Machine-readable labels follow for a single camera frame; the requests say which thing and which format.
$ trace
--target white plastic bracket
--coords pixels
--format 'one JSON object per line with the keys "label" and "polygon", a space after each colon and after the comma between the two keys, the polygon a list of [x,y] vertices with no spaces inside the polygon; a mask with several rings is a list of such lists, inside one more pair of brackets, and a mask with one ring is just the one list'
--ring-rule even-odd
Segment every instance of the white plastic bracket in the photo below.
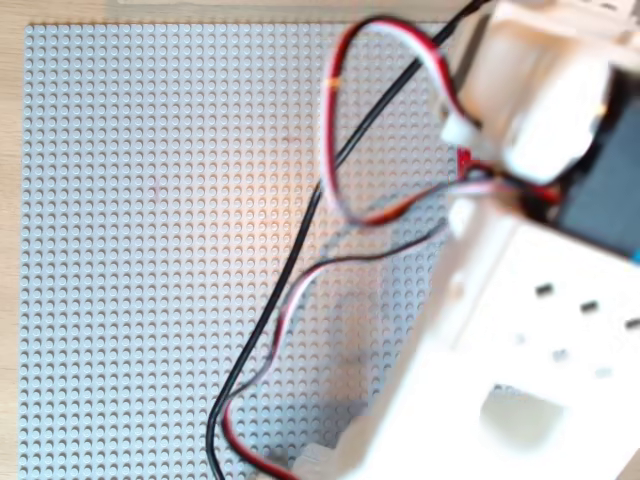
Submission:
{"label": "white plastic bracket", "polygon": [[325,478],[615,479],[640,445],[640,268],[492,200],[451,212],[427,308]]}
{"label": "white plastic bracket", "polygon": [[630,18],[635,14],[637,0],[559,0],[558,3],[576,5],[620,18]]}

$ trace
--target black component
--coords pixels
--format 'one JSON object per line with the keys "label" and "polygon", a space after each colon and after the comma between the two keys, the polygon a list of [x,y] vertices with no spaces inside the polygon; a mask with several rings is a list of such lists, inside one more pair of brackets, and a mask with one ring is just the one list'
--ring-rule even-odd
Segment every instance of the black component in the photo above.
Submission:
{"label": "black component", "polygon": [[548,297],[553,294],[553,285],[550,283],[545,283],[544,285],[538,285],[536,287],[536,295],[539,298]]}
{"label": "black component", "polygon": [[540,195],[536,194],[536,192],[526,189],[526,183],[513,178],[510,178],[510,180],[516,185],[521,183],[524,186],[520,193],[519,202],[520,208],[522,208],[522,211],[525,213],[527,218],[539,223],[549,223],[549,212],[552,211],[554,204],[548,200],[540,198]]}
{"label": "black component", "polygon": [[629,320],[627,321],[627,323],[624,324],[624,326],[626,327],[627,330],[635,330],[637,328],[640,328],[640,318],[634,318],[633,320]]}
{"label": "black component", "polygon": [[640,77],[614,73],[608,111],[592,147],[562,180],[556,226],[622,254],[640,252]]}
{"label": "black component", "polygon": [[591,300],[580,305],[580,311],[585,315],[596,313],[598,311],[598,302]]}

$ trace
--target black cable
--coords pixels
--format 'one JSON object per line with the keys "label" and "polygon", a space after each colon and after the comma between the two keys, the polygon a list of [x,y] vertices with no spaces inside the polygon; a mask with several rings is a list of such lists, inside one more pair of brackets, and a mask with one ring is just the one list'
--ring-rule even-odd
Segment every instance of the black cable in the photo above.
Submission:
{"label": "black cable", "polygon": [[[462,8],[434,37],[433,41],[437,45],[442,45],[455,31],[458,23],[465,18],[466,16],[472,14],[476,10],[478,10],[483,4],[487,3],[489,0],[472,0],[469,4]],[[402,90],[402,88],[411,80],[411,78],[416,74],[416,72],[421,67],[421,62],[416,58],[414,59],[405,70],[400,74],[400,76],[393,82],[393,84],[387,89],[386,92],[380,97],[380,99],[376,102],[373,108],[367,113],[364,119],[360,122],[358,127],[355,129],[349,140],[345,143],[342,149],[338,152],[336,158],[336,166],[340,167],[351,152],[355,149],[356,145],[362,140],[367,130],[371,127],[373,122],[378,118],[378,116],[382,113],[382,111],[391,103],[391,101],[396,97],[396,95]],[[224,473],[222,472],[222,468],[220,467],[220,463],[216,457],[215,453],[215,427],[218,420],[218,416],[221,413],[222,407],[233,389],[234,384],[238,380],[238,377],[242,373],[242,369],[244,368],[251,352],[255,348],[258,343],[258,339],[262,332],[264,331],[267,323],[269,322],[269,318],[271,314],[276,308],[278,300],[282,296],[284,289],[287,285],[287,281],[293,272],[296,262],[298,261],[298,257],[300,256],[300,252],[302,251],[302,247],[304,245],[304,241],[309,233],[309,229],[311,228],[311,222],[313,221],[313,217],[318,209],[318,205],[320,203],[320,199],[322,198],[322,192],[320,189],[320,184],[318,183],[311,194],[311,198],[309,199],[309,204],[307,206],[307,210],[302,217],[302,222],[300,223],[300,228],[298,230],[298,234],[293,242],[293,247],[291,248],[291,252],[289,253],[289,257],[285,262],[285,265],[282,269],[282,273],[280,273],[280,277],[276,282],[275,287],[273,288],[273,292],[267,301],[267,305],[265,306],[262,314],[260,315],[260,319],[256,323],[256,326],[251,332],[247,343],[245,343],[238,359],[234,363],[227,379],[225,380],[222,389],[220,390],[218,397],[216,398],[213,407],[211,408],[211,412],[209,413],[209,418],[207,420],[207,429],[205,432],[205,450],[207,452],[207,459],[209,460],[209,465],[211,466],[211,471],[213,473],[214,478],[217,480],[224,480]]]}
{"label": "black cable", "polygon": [[[442,189],[434,189],[432,195],[437,194],[439,191],[451,187],[454,182],[448,185],[443,185]],[[307,268],[302,272],[298,278],[291,284],[289,291],[285,295],[283,305],[280,307],[280,315],[277,320],[275,332],[271,342],[271,350],[267,354],[263,366],[258,370],[258,373],[254,375],[248,382],[244,383],[240,387],[236,388],[229,394],[226,406],[223,408],[222,414],[222,433],[225,439],[231,446],[232,450],[245,462],[253,465],[258,471],[267,474],[270,478],[281,480],[299,480],[298,477],[285,467],[281,467],[275,463],[272,463],[260,453],[256,453],[251,450],[251,447],[244,444],[233,428],[233,421],[231,419],[231,401],[233,398],[242,394],[246,389],[257,386],[264,381],[269,372],[272,370],[273,365],[278,361],[280,356],[280,350],[285,345],[285,339],[288,333],[291,333],[295,329],[295,323],[292,320],[292,316],[299,307],[300,299],[305,290],[311,287],[314,279],[322,272],[328,270],[330,267],[348,263],[355,264],[368,264],[372,262],[378,262],[380,260],[388,259],[400,254],[407,254],[411,250],[417,247],[424,247],[427,242],[433,240],[438,235],[447,230],[446,220],[440,220],[436,226],[431,228],[426,234],[407,242],[398,247],[394,247],[385,252],[370,254],[370,255],[347,255],[344,257],[334,257],[319,261],[315,265]]]}

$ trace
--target white 3d printed part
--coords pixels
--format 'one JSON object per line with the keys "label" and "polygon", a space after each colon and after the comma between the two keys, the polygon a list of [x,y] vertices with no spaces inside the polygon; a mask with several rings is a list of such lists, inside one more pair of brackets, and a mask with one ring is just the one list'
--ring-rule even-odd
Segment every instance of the white 3d printed part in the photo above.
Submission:
{"label": "white 3d printed part", "polygon": [[443,138],[527,182],[556,180],[591,146],[614,70],[640,72],[634,3],[501,0],[462,22],[452,68],[481,127],[454,115]]}
{"label": "white 3d printed part", "polygon": [[493,200],[450,215],[430,302],[321,478],[614,480],[640,445],[640,268]]}
{"label": "white 3d printed part", "polygon": [[[20,478],[208,475],[209,409],[317,180],[318,92],[342,28],[27,27]],[[410,61],[391,39],[356,42],[341,142]],[[419,72],[340,170],[354,208],[455,176],[429,94]],[[444,214],[427,202],[338,246],[322,207],[299,268],[382,251]],[[333,446],[395,363],[437,251],[323,276],[277,371],[234,409],[243,439],[285,463]],[[229,478],[247,478],[218,445]]]}

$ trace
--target wooden surface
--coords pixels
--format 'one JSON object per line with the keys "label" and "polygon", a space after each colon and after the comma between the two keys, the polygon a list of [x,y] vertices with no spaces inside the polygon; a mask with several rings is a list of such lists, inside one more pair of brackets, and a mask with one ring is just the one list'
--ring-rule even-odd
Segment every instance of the wooden surface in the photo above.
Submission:
{"label": "wooden surface", "polygon": [[[20,255],[20,148],[24,27],[40,23],[221,22],[348,20],[380,7],[296,7],[292,0],[260,0],[261,6],[126,5],[117,0],[0,0],[0,479],[17,477],[18,305]],[[460,0],[431,0],[415,10],[413,0],[393,11],[414,20],[443,19]],[[640,479],[640,470],[625,480]]]}

